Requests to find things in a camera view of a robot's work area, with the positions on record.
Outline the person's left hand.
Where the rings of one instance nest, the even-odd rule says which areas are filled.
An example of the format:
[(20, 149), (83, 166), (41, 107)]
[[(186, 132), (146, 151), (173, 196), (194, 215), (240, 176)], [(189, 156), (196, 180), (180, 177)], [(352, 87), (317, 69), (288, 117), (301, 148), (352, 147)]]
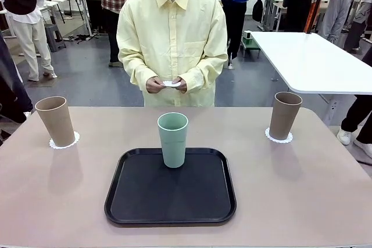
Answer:
[(180, 91), (181, 93), (187, 92), (187, 83), (181, 78), (177, 77), (172, 81), (172, 84), (178, 84), (177, 87), (175, 87), (176, 90)]

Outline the person's right hand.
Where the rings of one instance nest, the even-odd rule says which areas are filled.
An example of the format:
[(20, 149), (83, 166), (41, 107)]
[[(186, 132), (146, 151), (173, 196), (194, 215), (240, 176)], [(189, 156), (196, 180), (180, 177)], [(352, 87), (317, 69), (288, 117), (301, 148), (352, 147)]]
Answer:
[(157, 94), (163, 89), (165, 86), (158, 76), (151, 77), (146, 82), (146, 90), (149, 94)]

